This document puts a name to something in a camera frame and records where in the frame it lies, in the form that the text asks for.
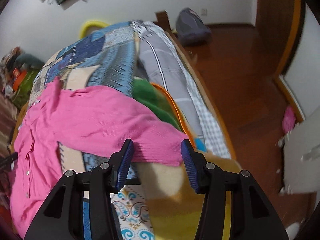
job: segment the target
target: cluttered items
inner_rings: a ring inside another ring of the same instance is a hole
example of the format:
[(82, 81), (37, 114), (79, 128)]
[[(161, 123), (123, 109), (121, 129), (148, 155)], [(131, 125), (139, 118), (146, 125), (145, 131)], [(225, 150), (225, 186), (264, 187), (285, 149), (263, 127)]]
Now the cluttered items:
[(27, 103), (33, 81), (44, 62), (15, 47), (0, 62), (2, 93), (20, 110)]

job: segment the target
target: electrical outlet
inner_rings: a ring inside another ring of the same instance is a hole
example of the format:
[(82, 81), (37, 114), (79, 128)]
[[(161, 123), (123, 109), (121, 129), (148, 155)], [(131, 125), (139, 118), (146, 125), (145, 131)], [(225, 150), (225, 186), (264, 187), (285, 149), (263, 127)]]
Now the electrical outlet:
[(201, 16), (207, 16), (207, 15), (208, 15), (207, 8), (202, 8), (202, 9), (200, 10), (200, 15), (201, 15)]

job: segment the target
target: baseboard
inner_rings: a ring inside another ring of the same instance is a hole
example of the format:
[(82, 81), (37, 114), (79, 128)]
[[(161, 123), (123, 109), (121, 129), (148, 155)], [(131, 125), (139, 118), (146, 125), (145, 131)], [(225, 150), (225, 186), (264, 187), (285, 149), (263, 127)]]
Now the baseboard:
[(226, 27), (246, 27), (252, 28), (255, 27), (251, 23), (210, 23), (206, 24), (209, 28), (226, 28)]
[(283, 76), (282, 75), (275, 75), (273, 77), (273, 80), (276, 83), (279, 90), (283, 93), (284, 97), (286, 98), (286, 100), (288, 101), (290, 106), (292, 106), (294, 113), (296, 115), (297, 121), (303, 122), (305, 120), (305, 116), (303, 114), (303, 111), (300, 108), (297, 100), (295, 99), (294, 94), (291, 92), (290, 88), (288, 87), (288, 85), (284, 81)]

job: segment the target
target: yellow blanket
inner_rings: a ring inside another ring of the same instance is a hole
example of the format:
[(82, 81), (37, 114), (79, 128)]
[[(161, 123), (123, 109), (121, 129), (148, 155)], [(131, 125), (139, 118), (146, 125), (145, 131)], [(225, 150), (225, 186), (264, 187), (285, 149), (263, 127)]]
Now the yellow blanket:
[[(225, 171), (239, 173), (240, 165), (231, 159), (205, 153)], [(138, 172), (156, 240), (192, 240), (199, 223), (204, 195), (191, 188), (184, 164), (168, 167), (158, 163), (139, 163)], [(231, 225), (231, 193), (226, 192), (226, 213), (223, 240), (229, 239)]]

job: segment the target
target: pink shirt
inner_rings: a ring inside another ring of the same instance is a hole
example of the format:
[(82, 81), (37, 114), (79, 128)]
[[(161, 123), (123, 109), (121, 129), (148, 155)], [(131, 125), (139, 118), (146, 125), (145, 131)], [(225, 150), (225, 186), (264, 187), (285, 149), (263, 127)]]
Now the pink shirt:
[(61, 90), (49, 83), (27, 112), (14, 148), (18, 161), (11, 176), (10, 208), (21, 237), (62, 175), (58, 143), (110, 157), (126, 138), (134, 142), (134, 162), (178, 166), (187, 135), (161, 122), (151, 110), (106, 86)]

